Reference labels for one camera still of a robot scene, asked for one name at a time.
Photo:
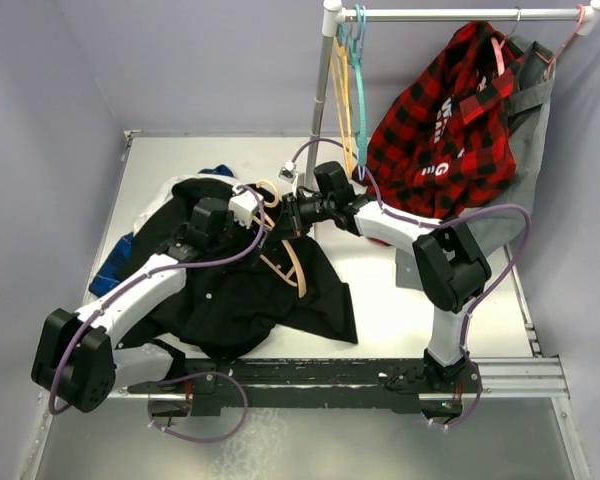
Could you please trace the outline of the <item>black button shirt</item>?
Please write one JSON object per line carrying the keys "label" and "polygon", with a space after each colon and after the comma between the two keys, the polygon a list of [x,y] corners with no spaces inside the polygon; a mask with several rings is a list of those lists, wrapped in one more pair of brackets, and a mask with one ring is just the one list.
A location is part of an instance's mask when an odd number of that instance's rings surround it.
{"label": "black button shirt", "polygon": [[[130,256],[115,275],[126,280],[160,245],[183,227],[202,198],[228,201],[232,187],[222,180],[191,178],[175,184],[172,198],[134,234]],[[188,269],[187,283],[160,303],[122,338],[137,347],[169,333],[211,358],[235,359],[284,325],[323,338],[358,343],[349,285],[339,278],[320,245],[310,237],[290,241],[303,268],[307,292],[283,281],[259,258],[216,268]]]}

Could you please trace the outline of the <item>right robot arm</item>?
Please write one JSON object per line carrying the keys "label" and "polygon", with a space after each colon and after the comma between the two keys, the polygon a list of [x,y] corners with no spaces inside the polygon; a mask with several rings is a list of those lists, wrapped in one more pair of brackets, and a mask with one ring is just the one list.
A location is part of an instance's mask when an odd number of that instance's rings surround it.
{"label": "right robot arm", "polygon": [[431,219],[400,214],[370,194],[354,191],[335,161],[314,169],[318,189],[299,186],[281,197],[272,239],[291,240],[331,221],[343,231],[379,241],[411,255],[420,285],[434,305],[432,334],[423,357],[426,383],[447,391],[467,365],[464,316],[484,292],[491,268],[468,226],[442,226]]}

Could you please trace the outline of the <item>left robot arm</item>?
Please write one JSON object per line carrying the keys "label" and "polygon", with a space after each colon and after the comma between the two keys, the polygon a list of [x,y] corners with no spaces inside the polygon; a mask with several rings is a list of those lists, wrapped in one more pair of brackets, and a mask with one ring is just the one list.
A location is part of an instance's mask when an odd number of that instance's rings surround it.
{"label": "left robot arm", "polygon": [[184,289],[188,271],[242,261],[265,237],[265,227],[260,225],[243,250],[221,259],[197,257],[194,251],[214,243],[232,227],[247,230],[255,220],[265,219],[262,196],[247,185],[227,202],[205,198],[199,204],[201,213],[188,224],[191,240],[167,241],[103,297],[75,311],[58,308],[46,317],[31,378],[47,391],[51,415],[71,408],[89,413],[111,392],[143,382],[153,382],[164,392],[182,387],[186,369],[168,348],[154,343],[121,348],[120,341],[155,307]]}

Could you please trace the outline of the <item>white shirt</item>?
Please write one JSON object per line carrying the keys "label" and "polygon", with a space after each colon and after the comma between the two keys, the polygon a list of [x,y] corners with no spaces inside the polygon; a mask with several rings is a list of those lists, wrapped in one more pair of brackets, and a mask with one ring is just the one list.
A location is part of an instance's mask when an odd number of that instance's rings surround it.
{"label": "white shirt", "polygon": [[207,180],[217,180],[228,185],[234,186],[238,183],[238,181],[234,177],[218,175],[218,174],[208,174],[208,173],[197,173],[197,174],[187,174],[187,175],[178,175],[169,178],[166,180],[157,192],[153,195],[149,203],[143,208],[140,214],[137,216],[136,220],[133,223],[132,234],[136,235],[141,228],[149,221],[149,219],[169,200],[173,198],[172,189],[175,185],[184,182],[185,180],[190,179],[207,179]]}

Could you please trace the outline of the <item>red black plaid shirt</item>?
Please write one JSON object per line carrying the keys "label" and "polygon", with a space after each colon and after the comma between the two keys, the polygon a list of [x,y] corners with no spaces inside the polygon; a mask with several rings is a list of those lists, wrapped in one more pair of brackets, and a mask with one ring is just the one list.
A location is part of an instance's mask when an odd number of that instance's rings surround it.
{"label": "red black plaid shirt", "polygon": [[[505,73],[478,92],[479,52],[492,36],[504,41]],[[488,22],[462,26],[396,97],[369,140],[368,174],[354,180],[385,204],[428,219],[503,199],[517,172],[506,102],[524,57]]]}

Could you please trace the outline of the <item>yellow hanger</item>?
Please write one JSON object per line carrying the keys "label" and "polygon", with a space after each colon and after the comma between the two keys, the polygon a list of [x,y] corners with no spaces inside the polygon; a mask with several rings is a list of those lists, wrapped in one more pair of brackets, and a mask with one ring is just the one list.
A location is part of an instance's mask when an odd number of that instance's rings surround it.
{"label": "yellow hanger", "polygon": [[346,49],[340,44],[337,36],[333,39],[330,68],[344,165],[348,178],[351,178],[356,162],[354,159],[355,148],[349,94],[349,64]]}

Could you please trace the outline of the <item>teal hanger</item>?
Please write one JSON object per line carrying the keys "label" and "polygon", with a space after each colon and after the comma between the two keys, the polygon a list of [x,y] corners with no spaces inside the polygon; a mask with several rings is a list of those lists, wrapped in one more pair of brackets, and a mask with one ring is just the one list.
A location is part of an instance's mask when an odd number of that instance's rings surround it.
{"label": "teal hanger", "polygon": [[354,159],[356,162],[351,178],[355,180],[363,180],[365,178],[365,166],[368,148],[366,102],[361,66],[364,39],[366,34],[366,9],[364,6],[360,6],[358,4],[356,4],[354,8],[356,12],[356,22],[354,23],[355,27],[349,27],[346,23],[340,24],[337,26],[336,36],[338,37],[340,44],[346,49],[349,69],[352,69],[356,79],[356,92],[359,107],[359,113],[357,115],[354,114],[350,95],[355,148]]}

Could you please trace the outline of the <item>grey shirt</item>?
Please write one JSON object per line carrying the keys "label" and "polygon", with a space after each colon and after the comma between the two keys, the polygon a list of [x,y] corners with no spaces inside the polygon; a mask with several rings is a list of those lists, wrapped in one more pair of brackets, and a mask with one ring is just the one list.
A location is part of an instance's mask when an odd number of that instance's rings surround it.
{"label": "grey shirt", "polygon": [[517,172],[503,199],[480,208],[516,204],[530,211],[541,170],[555,74],[553,72],[551,80],[544,80],[546,66],[536,56],[537,52],[547,57],[552,55],[544,46],[523,37],[505,36],[505,39],[525,55],[522,68],[516,76],[518,89],[506,102],[509,145]]}

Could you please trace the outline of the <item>pink hanger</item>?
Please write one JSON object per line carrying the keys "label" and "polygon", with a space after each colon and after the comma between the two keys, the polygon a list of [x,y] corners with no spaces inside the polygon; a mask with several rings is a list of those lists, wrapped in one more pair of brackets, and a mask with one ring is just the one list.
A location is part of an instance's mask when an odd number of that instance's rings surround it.
{"label": "pink hanger", "polygon": [[494,79],[505,73],[504,41],[492,36],[480,49],[477,63],[477,91],[482,92]]}
{"label": "pink hanger", "polygon": [[544,70],[544,80],[548,81],[553,78],[553,71],[557,66],[557,62],[561,54],[568,47],[571,41],[574,39],[580,27],[584,23],[584,19],[586,17],[586,7],[583,4],[578,4],[577,8],[579,10],[578,20],[576,22],[576,26],[573,28],[569,36],[565,39],[565,41],[560,45],[560,47],[549,57],[544,56],[540,52],[536,53],[536,56],[545,64],[546,68]]}

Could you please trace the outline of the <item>blue garment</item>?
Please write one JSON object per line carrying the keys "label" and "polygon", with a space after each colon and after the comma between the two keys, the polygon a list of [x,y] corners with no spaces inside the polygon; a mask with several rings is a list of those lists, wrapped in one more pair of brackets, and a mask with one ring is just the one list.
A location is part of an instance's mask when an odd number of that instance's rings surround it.
{"label": "blue garment", "polygon": [[[225,164],[217,165],[214,168],[204,168],[198,173],[225,175],[236,179],[235,173]],[[119,285],[120,281],[117,279],[116,273],[130,258],[134,236],[131,229],[129,233],[123,235],[116,242],[96,274],[93,276],[88,286],[88,292],[90,294],[95,297],[102,297]]]}

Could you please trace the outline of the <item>metal clothes rack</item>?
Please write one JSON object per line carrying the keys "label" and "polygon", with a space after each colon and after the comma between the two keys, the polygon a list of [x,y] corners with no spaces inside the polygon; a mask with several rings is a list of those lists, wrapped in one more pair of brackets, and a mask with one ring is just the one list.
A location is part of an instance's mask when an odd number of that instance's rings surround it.
{"label": "metal clothes rack", "polygon": [[[317,86],[314,95],[310,139],[321,134],[327,83],[330,71],[333,40],[341,24],[355,22],[357,11],[346,8],[340,1],[322,3],[322,43],[319,57]],[[586,1],[582,8],[396,8],[368,9],[364,15],[373,22],[467,22],[484,21],[577,21],[576,33],[588,35],[600,19],[600,1]]]}

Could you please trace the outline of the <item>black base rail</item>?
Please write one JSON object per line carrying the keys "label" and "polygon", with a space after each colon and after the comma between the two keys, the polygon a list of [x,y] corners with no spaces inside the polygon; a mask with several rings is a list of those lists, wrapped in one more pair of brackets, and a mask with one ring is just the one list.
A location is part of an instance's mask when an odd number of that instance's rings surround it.
{"label": "black base rail", "polygon": [[422,359],[188,359],[182,369],[186,379],[145,382],[128,390],[198,417],[243,406],[460,417],[464,401],[480,390],[477,369],[467,363],[452,382],[436,386],[423,368]]}

